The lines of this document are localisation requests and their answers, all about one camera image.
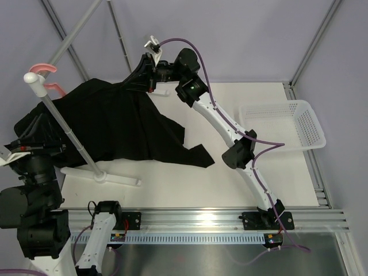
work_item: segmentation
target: pink hanger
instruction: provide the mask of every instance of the pink hanger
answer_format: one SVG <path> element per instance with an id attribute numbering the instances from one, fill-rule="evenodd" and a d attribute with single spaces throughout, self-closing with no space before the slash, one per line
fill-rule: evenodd
<path id="1" fill-rule="evenodd" d="M 49 71 L 49 72 L 55 73 L 57 70 L 58 69 L 55 66 L 51 65 L 51 64 L 37 63 L 29 69 L 29 72 L 32 72 L 32 73 L 35 73 L 35 74 L 38 74 L 40 71 Z M 46 89 L 55 89 L 57 92 L 59 92 L 59 94 L 62 98 L 66 95 L 65 91 L 56 82 L 54 82 L 54 83 L 45 83 L 44 87 Z"/>

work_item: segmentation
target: gray floor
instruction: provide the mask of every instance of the gray floor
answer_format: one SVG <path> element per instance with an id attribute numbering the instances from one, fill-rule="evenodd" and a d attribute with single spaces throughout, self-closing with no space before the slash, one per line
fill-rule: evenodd
<path id="1" fill-rule="evenodd" d="M 312 249 L 306 254 L 297 249 L 267 253 L 248 266 L 265 250 L 259 245 L 127 245 L 119 248 L 121 256 L 106 252 L 103 275 L 111 275 L 117 265 L 121 276 L 291 276 L 347 275 L 334 235 L 302 234 L 294 236 L 299 244 Z M 77 246 L 76 255 L 84 246 Z"/>

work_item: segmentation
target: white basket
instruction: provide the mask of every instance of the white basket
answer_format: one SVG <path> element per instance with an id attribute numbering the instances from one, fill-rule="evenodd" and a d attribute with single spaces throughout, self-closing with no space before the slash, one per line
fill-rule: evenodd
<path id="1" fill-rule="evenodd" d="M 317 116 L 306 101 L 242 106 L 239 122 L 247 131 L 254 129 L 259 140 L 285 143 L 275 151 L 306 151 L 326 145 Z M 269 147 L 257 143 L 255 152 Z"/>

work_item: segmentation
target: black cloth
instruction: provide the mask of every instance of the black cloth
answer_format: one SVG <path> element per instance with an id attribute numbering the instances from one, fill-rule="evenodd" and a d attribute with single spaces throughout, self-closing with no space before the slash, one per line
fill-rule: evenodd
<path id="1" fill-rule="evenodd" d="M 126 158 L 208 167 L 213 159 L 203 147 L 183 146 L 185 129 L 161 115 L 147 93 L 126 91 L 122 84 L 91 79 L 53 101 L 94 161 Z M 19 137 L 35 116 L 47 113 L 39 103 L 14 126 Z M 53 157 L 57 167 L 85 164 L 62 128 L 50 116 L 66 150 Z"/>

